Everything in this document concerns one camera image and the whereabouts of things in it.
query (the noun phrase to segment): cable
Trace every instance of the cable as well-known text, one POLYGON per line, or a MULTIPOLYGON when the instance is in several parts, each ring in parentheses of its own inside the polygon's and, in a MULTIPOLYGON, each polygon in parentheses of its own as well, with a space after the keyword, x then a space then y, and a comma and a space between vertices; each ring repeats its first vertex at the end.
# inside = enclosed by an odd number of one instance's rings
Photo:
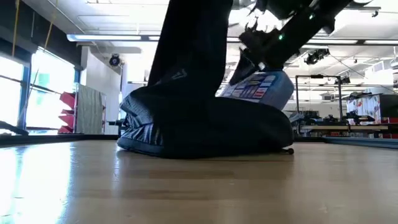
POLYGON ((104 58, 104 60, 108 59, 104 54, 102 54, 102 52, 100 51, 100 48, 98 47, 98 44, 96 42, 93 42, 93 44, 97 48, 98 53, 104 58))
MULTIPOLYGON (((18 11, 18 10, 19 10, 19 0, 17 0, 17 2, 18 2, 18 3, 17 3, 17 11, 18 11)), ((51 21, 50 21, 50 27, 49 27, 49 31, 47 32, 47 38, 46 38, 46 40, 45 40, 44 48, 43 48, 43 52, 44 52, 44 53, 45 53, 45 51, 46 51, 46 49, 47 49, 47 44, 49 43, 49 39, 50 39, 50 35, 51 35, 51 30, 52 30, 53 23, 54 23, 55 19, 57 18, 57 15, 56 15, 57 8, 58 8, 58 0, 56 0, 56 2, 55 2, 55 7, 54 7, 54 10, 53 10, 53 12, 52 12, 52 18, 51 18, 51 21)), ((16 33, 17 23, 18 23, 18 20, 16 19, 16 25, 15 25, 15 28, 14 28, 14 33, 16 33)), ((27 110, 27 105, 28 105, 28 102, 29 102, 30 94, 32 93, 33 86, 34 86, 35 83, 36 83, 36 79, 37 79, 37 75, 39 74, 39 70, 40 70, 40 66, 37 67, 37 71, 36 71, 35 77, 34 77, 34 79, 33 79, 33 83, 31 83, 31 84, 30 84, 30 83, 26 83, 27 86, 30 85, 30 90, 29 90, 29 92, 28 92, 25 105, 24 105, 24 107, 22 108, 22 111, 21 111, 21 113, 20 113, 20 115, 19 115, 18 123, 21 121, 22 115, 25 114, 25 112, 26 112, 26 110, 27 110)))
POLYGON ((15 44, 17 42, 17 26, 18 26, 18 14, 19 14, 19 1, 17 0, 17 10, 15 12, 15 23, 14 23, 14 38, 12 39, 12 56, 15 55, 15 44))
MULTIPOLYGON (((340 59, 336 58, 335 56, 333 56, 333 55, 331 55, 331 54, 329 54, 329 55, 330 55, 331 57, 333 57, 334 59, 336 59, 336 60, 337 60, 339 63, 341 63, 342 65, 346 66, 346 67, 347 67, 348 69, 350 69, 351 71, 357 73, 358 75, 364 77, 365 79, 368 79, 368 78, 365 77, 364 75, 362 75, 362 74, 360 74, 359 72, 357 72, 355 69, 353 69, 353 68, 351 68, 350 66, 346 65, 346 64, 345 64, 344 62, 342 62, 340 59)), ((383 88, 385 88, 385 89, 387 89, 387 90, 393 92, 394 94, 397 94, 394 90, 390 90, 389 88, 387 88, 387 87, 385 87, 385 86, 383 86, 383 85, 378 85, 378 86, 383 87, 383 88)))

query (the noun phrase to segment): wooden floor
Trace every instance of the wooden floor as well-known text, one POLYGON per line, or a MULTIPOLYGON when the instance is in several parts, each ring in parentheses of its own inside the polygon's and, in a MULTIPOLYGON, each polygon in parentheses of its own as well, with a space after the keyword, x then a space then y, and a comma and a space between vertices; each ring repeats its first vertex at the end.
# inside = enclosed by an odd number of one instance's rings
POLYGON ((0 149, 0 223, 398 223, 398 151, 174 161, 114 141, 0 149))

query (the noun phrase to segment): fluorescent light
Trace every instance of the fluorescent light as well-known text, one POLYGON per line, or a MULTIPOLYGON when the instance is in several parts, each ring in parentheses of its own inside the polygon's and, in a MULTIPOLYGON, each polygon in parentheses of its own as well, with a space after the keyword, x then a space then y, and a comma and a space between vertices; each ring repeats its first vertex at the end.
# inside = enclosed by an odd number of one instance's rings
MULTIPOLYGON (((140 5, 140 1, 130 1, 130 0, 86 0, 88 4, 123 4, 123 5, 140 5)), ((168 5, 169 0, 151 0, 146 3, 146 5, 168 5)))
POLYGON ((138 35, 89 35, 89 34, 68 34, 69 41, 129 41, 129 40, 141 40, 141 36, 138 35))
POLYGON ((228 41, 228 42, 240 42, 239 38, 237 38, 237 37, 227 37, 226 41, 228 41))
POLYGON ((302 48, 306 49, 329 49, 326 45, 303 45, 302 48))
POLYGON ((311 39, 308 44, 355 44, 357 40, 311 39))
POLYGON ((153 37, 149 37, 149 40, 159 40, 160 36, 153 36, 153 37))
POLYGON ((367 40, 365 44, 396 44, 398 45, 398 40, 367 40))

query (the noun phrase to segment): window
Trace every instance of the window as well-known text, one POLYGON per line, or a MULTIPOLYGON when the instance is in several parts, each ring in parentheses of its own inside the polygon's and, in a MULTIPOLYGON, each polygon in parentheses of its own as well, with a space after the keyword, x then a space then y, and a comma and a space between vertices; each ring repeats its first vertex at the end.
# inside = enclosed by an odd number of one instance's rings
POLYGON ((15 80, 22 80, 24 66, 4 57, 0 57, 0 75, 15 80))
POLYGON ((14 126, 17 125, 20 97, 20 83, 0 78, 0 121, 5 121, 14 126))
POLYGON ((43 52, 41 48, 32 55, 31 74, 30 83, 35 82, 37 86, 58 93, 73 90, 75 67, 49 52, 43 52))
POLYGON ((334 100, 334 99, 335 99, 334 96, 327 96, 327 95, 323 96, 323 100, 334 100))
POLYGON ((73 91, 74 82, 75 68, 72 64, 39 48, 32 56, 30 83, 34 83, 34 89, 29 97, 26 126, 58 129, 65 125, 58 116, 62 109, 70 108, 59 98, 64 91, 73 91))
POLYGON ((24 66, 0 57, 0 121, 16 126, 24 66))
POLYGON ((62 109, 70 110, 70 108, 59 99, 59 94, 33 89, 26 114, 27 126, 58 129, 64 125, 58 116, 62 109))

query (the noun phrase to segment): security camera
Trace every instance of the security camera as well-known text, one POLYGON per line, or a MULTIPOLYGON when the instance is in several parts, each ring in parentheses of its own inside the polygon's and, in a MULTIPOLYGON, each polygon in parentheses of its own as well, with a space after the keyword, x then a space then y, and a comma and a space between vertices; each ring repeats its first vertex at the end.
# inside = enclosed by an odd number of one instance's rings
POLYGON ((117 67, 120 64, 120 58, 119 58, 119 54, 112 54, 111 59, 109 60, 109 64, 112 67, 117 67))

